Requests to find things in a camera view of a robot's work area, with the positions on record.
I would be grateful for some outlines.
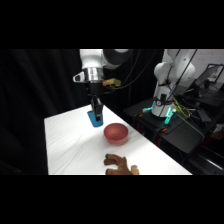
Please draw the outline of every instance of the table surface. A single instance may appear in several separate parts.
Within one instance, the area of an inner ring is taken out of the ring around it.
[[[50,175],[105,175],[106,154],[126,157],[128,166],[137,165],[141,175],[191,175],[172,158],[140,135],[131,126],[104,107],[104,125],[93,128],[82,107],[45,119],[45,135]],[[104,137],[111,123],[124,124],[129,130],[128,141],[122,146],[111,145]]]
[[[143,102],[140,102],[139,104],[125,109],[124,112],[128,116],[134,117],[134,115],[142,113],[143,108],[151,107],[152,103],[153,99],[145,100]],[[138,118],[137,121],[143,124],[145,127],[149,128],[150,130],[155,129],[155,127],[150,125],[147,121],[144,121],[143,118]],[[188,122],[191,123],[198,130],[200,130],[203,134],[206,134],[205,128],[200,128],[197,124],[194,124],[189,120]],[[197,146],[197,144],[202,140],[202,136],[185,122],[183,122],[180,126],[174,129],[171,133],[161,133],[159,136],[185,153],[190,153],[195,148],[195,146]]]

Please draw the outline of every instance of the green light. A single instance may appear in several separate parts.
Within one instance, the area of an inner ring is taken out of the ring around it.
[[[155,101],[153,102],[152,107],[149,107],[149,108],[145,108],[145,109],[143,109],[143,112],[146,112],[146,111],[150,111],[150,110],[152,110],[152,109],[153,109],[154,104],[155,104]]]
[[[169,124],[170,119],[171,119],[171,117],[167,117],[164,123],[165,123],[165,124]]]
[[[169,124],[172,115],[173,115],[173,111],[171,110],[171,107],[170,107],[168,112],[167,112],[167,115],[166,115],[167,118],[166,118],[166,120],[164,122],[165,124]]]

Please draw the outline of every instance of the cable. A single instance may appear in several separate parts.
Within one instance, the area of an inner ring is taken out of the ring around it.
[[[178,56],[178,54],[180,53],[180,51],[181,51],[181,49],[178,50],[178,52],[177,52],[175,58]],[[168,72],[168,76],[167,76],[167,82],[169,82],[170,72],[171,72],[172,68],[173,68],[173,66],[172,66],[172,63],[171,63],[171,67],[170,67],[170,70],[169,70],[169,72]]]
[[[135,68],[135,65],[137,64],[137,61],[138,61],[138,59],[139,59],[141,50],[142,50],[142,49],[139,49],[138,56],[137,56],[137,58],[136,58],[136,60],[135,60],[135,64],[133,65],[132,70],[130,71],[128,77],[127,77],[127,78],[125,79],[125,81],[122,83],[122,86],[128,81],[129,77],[131,76],[131,74],[132,74],[132,72],[133,72],[133,70],[134,70],[134,68]]]
[[[183,71],[181,77],[177,80],[177,82],[176,82],[176,86],[179,85],[179,83],[180,83],[182,77],[184,76],[184,73],[186,72],[186,70],[188,69],[188,67],[189,67],[189,65],[191,64],[192,60],[194,59],[194,56],[195,56],[195,54],[197,53],[197,51],[198,51],[198,49],[195,50],[194,54],[193,54],[192,57],[191,57],[191,60],[190,60],[189,63],[187,64],[187,67],[184,69],[184,71]]]
[[[150,60],[149,60],[149,62],[146,64],[146,66],[143,68],[143,70],[139,73],[139,75],[132,81],[132,82],[130,82],[128,85],[126,85],[126,86],[122,86],[122,87],[118,87],[118,88],[116,88],[115,90],[120,90],[120,89],[124,89],[124,88],[126,88],[126,87],[128,87],[128,86],[130,86],[130,85],[132,85],[142,74],[143,74],[143,72],[145,71],[145,69],[148,67],[148,65],[150,64],[150,62],[152,61],[152,59],[154,58],[154,56],[156,55],[156,53],[157,53],[158,51],[155,51],[154,52],[154,54],[153,54],[153,56],[150,58]]]
[[[193,105],[193,104],[188,103],[185,99],[183,99],[183,101],[184,101],[186,104],[188,104],[189,106],[191,106],[191,107],[195,107],[195,108],[197,108],[197,109],[200,109],[200,110],[205,111],[205,110],[202,109],[201,107],[198,107],[198,106],[195,106],[195,105]]]
[[[131,76],[131,74],[132,74],[132,72],[133,72],[133,70],[134,70],[134,68],[135,68],[135,66],[136,66],[136,64],[137,64],[137,61],[138,61],[138,59],[139,59],[141,50],[142,50],[142,49],[139,49],[137,58],[136,58],[136,60],[135,60],[135,64],[132,66],[132,69],[131,69],[129,75],[127,76],[127,78],[125,79],[125,81],[122,83],[121,86],[123,86],[123,85],[127,82],[127,80],[129,79],[129,77]],[[111,88],[107,88],[107,87],[105,87],[105,88],[106,88],[106,89],[113,90],[113,91],[111,91],[111,92],[105,92],[105,93],[103,93],[102,95],[104,95],[104,94],[110,94],[110,93],[113,93],[113,92],[115,92],[115,91],[117,90],[117,89],[111,89]]]

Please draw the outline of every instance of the red bowl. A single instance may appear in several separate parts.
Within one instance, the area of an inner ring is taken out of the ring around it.
[[[128,140],[128,129],[123,124],[110,124],[104,129],[107,141],[113,145],[122,145]]]

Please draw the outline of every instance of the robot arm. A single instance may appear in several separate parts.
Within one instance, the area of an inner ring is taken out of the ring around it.
[[[96,121],[100,120],[103,111],[103,104],[100,101],[103,93],[103,69],[118,68],[132,56],[132,53],[133,49],[80,49],[82,72],[74,76],[73,80],[88,84]]]

